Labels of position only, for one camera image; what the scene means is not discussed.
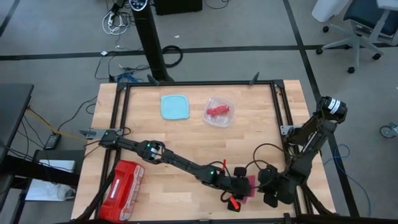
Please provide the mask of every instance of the blue plastic lid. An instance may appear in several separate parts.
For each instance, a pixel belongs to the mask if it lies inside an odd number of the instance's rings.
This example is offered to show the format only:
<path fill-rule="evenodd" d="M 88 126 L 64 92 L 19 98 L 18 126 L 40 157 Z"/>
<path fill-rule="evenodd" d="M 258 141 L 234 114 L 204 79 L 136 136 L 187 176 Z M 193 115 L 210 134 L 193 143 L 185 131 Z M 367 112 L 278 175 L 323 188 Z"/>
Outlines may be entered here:
<path fill-rule="evenodd" d="M 160 114 L 163 119 L 189 118 L 189 102 L 184 95 L 167 95 L 161 97 Z"/>

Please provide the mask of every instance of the black desk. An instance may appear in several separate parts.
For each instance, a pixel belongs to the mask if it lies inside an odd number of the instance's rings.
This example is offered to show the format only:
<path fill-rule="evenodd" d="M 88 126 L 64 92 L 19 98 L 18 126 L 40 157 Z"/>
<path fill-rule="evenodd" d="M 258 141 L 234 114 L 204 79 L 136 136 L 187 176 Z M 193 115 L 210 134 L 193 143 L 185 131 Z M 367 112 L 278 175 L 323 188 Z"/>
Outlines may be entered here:
<path fill-rule="evenodd" d="M 20 157 L 7 155 L 32 93 L 32 84 L 0 84 L 0 211 L 10 188 L 25 189 L 27 179 L 51 180 L 76 187 L 78 174 L 44 167 Z"/>

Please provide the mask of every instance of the black metal frame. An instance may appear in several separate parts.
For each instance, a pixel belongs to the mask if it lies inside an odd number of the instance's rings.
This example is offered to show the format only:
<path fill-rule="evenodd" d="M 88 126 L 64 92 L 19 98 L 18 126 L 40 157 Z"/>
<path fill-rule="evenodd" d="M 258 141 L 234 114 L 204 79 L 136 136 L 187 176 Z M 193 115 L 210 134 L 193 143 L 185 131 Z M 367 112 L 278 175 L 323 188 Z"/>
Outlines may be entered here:
<path fill-rule="evenodd" d="M 215 82 L 162 82 L 159 83 L 159 86 L 197 86 L 197 85 L 248 85 L 249 81 L 215 81 Z M 277 88 L 280 90 L 280 94 L 282 97 L 282 102 L 284 105 L 285 109 L 285 116 L 287 118 L 287 124 L 288 125 L 293 125 L 293 120 L 292 120 L 292 115 L 290 113 L 290 108 L 289 108 L 289 102 L 287 100 L 287 95 L 285 91 L 285 86 L 283 80 L 258 80 L 254 83 L 254 85 L 269 85 L 271 88 L 272 92 L 272 100 L 274 102 L 274 107 L 275 107 L 275 113 L 277 116 L 277 122 L 278 126 L 282 126 L 283 124 L 283 119 L 282 119 L 282 114 L 279 106 L 279 100 L 277 96 Z M 116 125 L 116 118 L 118 115 L 118 106 L 120 102 L 120 96 L 122 90 L 125 91 L 124 94 L 124 103 L 123 103 L 123 108 L 122 108 L 122 115 L 121 115 L 121 122 L 120 122 L 120 128 L 125 128 L 125 122 L 126 122 L 126 115 L 127 115 L 127 108 L 128 108 L 128 103 L 129 103 L 129 95 L 130 95 L 130 88 L 131 87 L 136 87 L 136 86 L 156 86 L 153 83 L 118 83 L 116 87 L 116 96 L 114 100 L 114 105 L 113 105 L 113 111 L 112 111 L 112 117 L 111 117 L 111 124 L 110 128 L 115 128 Z M 284 150 L 286 152 L 289 152 L 289 149 L 287 149 L 284 146 Z M 116 157 L 115 157 L 115 163 L 116 165 L 117 161 L 120 159 L 121 151 L 118 150 L 116 151 Z M 106 150 L 105 156 L 104 156 L 104 163 L 103 163 L 103 170 L 101 174 L 101 182 L 99 186 L 102 186 L 104 181 L 107 178 L 107 173 L 109 169 L 109 159 L 111 156 L 111 151 L 109 149 Z M 288 161 L 289 155 L 285 154 L 285 161 Z M 312 210 L 312 205 L 308 201 L 308 199 L 305 197 L 305 206 L 307 209 L 308 214 L 313 214 Z M 101 206 L 103 201 L 100 201 L 99 204 L 97 205 L 97 209 L 95 211 L 95 218 L 98 217 L 98 212 L 99 208 Z M 295 194 L 294 202 L 294 211 L 296 215 L 302 214 L 301 208 L 300 208 L 300 200 L 297 195 L 297 192 Z M 257 219 L 237 219 L 237 220 L 173 220 L 173 221 L 139 221 L 139 222 L 127 222 L 127 223 L 285 223 L 286 219 L 290 218 L 289 214 L 284 214 L 284 218 L 257 218 Z"/>

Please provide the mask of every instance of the red tool box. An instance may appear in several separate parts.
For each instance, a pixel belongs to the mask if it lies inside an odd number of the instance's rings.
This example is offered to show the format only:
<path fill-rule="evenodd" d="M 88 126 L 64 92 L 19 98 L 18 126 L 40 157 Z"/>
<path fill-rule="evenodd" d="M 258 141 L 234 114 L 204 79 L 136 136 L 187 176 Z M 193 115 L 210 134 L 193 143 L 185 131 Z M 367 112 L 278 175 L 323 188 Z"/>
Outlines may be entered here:
<path fill-rule="evenodd" d="M 144 168 L 133 161 L 120 160 L 108 197 L 99 210 L 99 217 L 111 222 L 125 222 L 131 217 Z"/>

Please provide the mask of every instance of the floor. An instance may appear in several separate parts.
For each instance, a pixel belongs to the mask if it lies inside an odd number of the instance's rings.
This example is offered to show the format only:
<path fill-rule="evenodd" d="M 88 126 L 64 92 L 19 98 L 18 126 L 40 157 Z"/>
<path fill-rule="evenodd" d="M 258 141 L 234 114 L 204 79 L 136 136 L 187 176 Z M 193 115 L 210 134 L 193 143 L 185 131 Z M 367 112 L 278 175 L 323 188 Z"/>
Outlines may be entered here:
<path fill-rule="evenodd" d="M 219 0 L 207 1 L 222 6 Z M 196 13 L 155 16 L 162 46 L 177 45 L 188 52 L 169 73 L 176 81 L 248 80 L 257 72 L 264 80 L 300 80 L 310 111 L 319 94 L 341 99 L 349 113 L 335 133 L 336 141 L 350 147 L 350 157 L 343 159 L 345 169 L 366 189 L 371 201 L 369 214 L 363 190 L 350 181 L 358 211 L 363 217 L 396 219 L 397 140 L 384 139 L 379 128 L 397 121 L 398 107 L 391 105 L 398 104 L 398 50 L 384 47 L 385 56 L 373 61 L 372 53 L 362 49 L 361 67 L 355 74 L 347 74 L 352 63 L 350 51 L 326 50 L 322 55 L 314 51 L 316 45 L 342 38 L 333 31 L 324 34 L 322 27 L 329 22 L 347 26 L 342 21 L 344 12 L 322 24 L 311 16 L 315 3 L 231 0 L 220 10 L 204 5 Z M 99 52 L 117 50 L 117 37 L 106 35 L 100 25 L 106 12 L 105 0 L 0 1 L 0 82 L 33 83 L 30 106 L 57 127 L 83 101 L 94 97 L 100 83 L 106 81 L 94 79 Z M 139 49 L 136 29 L 130 27 L 117 44 Z M 165 60 L 171 62 L 176 57 L 166 55 Z M 145 63 L 143 55 L 117 56 L 110 63 L 110 72 L 121 73 L 119 65 Z M 107 66 L 106 61 L 99 66 L 99 77 L 107 76 Z M 145 78 L 146 74 L 141 72 L 137 77 Z M 50 131 L 33 117 L 27 119 L 45 141 Z M 62 131 L 79 135 L 78 130 L 90 124 L 91 115 L 83 110 Z M 37 140 L 32 130 L 28 129 L 28 134 Z M 59 149 L 81 149 L 83 144 L 63 138 Z M 29 146 L 33 155 L 38 147 Z M 25 152 L 26 139 L 17 134 L 12 147 Z M 340 152 L 345 155 L 346 149 Z M 325 162 L 332 157 L 328 144 L 322 153 Z M 329 163 L 325 169 L 337 212 L 349 215 L 336 167 Z M 11 190 L 0 214 L 1 223 L 9 223 L 18 195 L 18 190 Z M 20 223 L 65 222 L 72 206 L 73 202 L 29 202 Z"/>

